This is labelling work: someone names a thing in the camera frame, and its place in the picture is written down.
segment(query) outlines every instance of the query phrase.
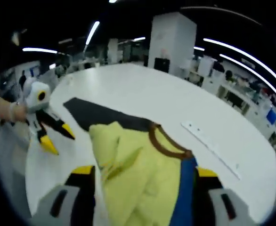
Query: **blue strap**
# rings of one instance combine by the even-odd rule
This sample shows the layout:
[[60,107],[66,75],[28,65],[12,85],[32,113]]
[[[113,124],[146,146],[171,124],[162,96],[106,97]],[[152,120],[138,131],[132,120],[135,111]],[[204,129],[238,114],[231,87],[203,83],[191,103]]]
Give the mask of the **blue strap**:
[[194,171],[197,166],[195,158],[181,162],[181,176],[178,199],[170,220],[170,226],[192,226],[192,194]]

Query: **yellow stripe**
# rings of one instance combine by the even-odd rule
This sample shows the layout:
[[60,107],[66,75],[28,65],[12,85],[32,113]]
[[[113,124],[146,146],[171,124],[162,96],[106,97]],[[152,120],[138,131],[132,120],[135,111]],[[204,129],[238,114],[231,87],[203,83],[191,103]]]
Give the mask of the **yellow stripe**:
[[80,166],[72,171],[76,174],[90,174],[93,166]]
[[197,167],[200,177],[217,177],[218,175],[211,171],[210,169],[203,169],[201,167]]
[[62,127],[67,130],[67,132],[75,139],[75,135],[73,134],[70,126],[68,126],[66,123],[64,125],[62,125]]
[[57,149],[54,147],[53,143],[51,142],[50,138],[48,135],[45,135],[41,137],[40,139],[41,146],[47,151],[52,154],[58,155]]

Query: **white table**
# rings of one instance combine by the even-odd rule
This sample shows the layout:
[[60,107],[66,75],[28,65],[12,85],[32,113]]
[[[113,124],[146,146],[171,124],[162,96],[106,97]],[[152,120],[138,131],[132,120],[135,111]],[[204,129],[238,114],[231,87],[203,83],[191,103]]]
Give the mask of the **white table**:
[[[50,105],[73,129],[76,141],[49,130],[59,156],[42,152],[37,141],[32,141],[26,165],[26,190],[32,213],[39,199],[56,184],[64,183],[76,166],[95,164],[88,134],[62,105],[72,97],[162,124],[174,140],[193,150],[200,166],[218,173],[223,186],[231,188],[249,205],[253,220],[261,222],[270,214],[276,198],[276,154],[268,141],[240,113],[200,87],[132,64],[76,72],[67,75],[55,89]],[[218,144],[222,157],[238,166],[241,180],[180,125],[188,120]],[[101,199],[99,178],[96,193]],[[98,208],[104,211],[105,206],[100,203]]]

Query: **brown strap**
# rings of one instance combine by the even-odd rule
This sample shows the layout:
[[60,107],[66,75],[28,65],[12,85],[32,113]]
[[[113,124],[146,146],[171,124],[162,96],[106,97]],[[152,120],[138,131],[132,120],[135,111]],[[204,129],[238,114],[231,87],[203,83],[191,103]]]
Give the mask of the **brown strap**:
[[[161,144],[158,142],[156,135],[155,135],[155,130],[156,128],[159,129],[159,131],[164,135],[164,137],[177,149],[183,151],[184,153],[175,153],[175,152],[171,152],[169,150],[167,150],[165,147],[161,146]],[[173,157],[173,158],[177,158],[177,159],[190,159],[193,157],[192,151],[188,150],[182,146],[180,146],[179,144],[177,144],[174,140],[172,140],[163,130],[162,126],[156,123],[151,123],[150,126],[150,130],[149,130],[149,139],[152,143],[152,145],[162,154],[169,156],[169,157]]]

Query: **cabinet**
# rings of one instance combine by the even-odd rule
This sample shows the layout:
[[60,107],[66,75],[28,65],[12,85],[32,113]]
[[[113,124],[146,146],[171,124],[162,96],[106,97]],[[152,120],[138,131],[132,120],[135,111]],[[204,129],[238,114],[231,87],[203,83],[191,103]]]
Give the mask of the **cabinet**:
[[269,139],[273,134],[274,126],[257,110],[250,108],[245,118],[252,123],[266,139]]

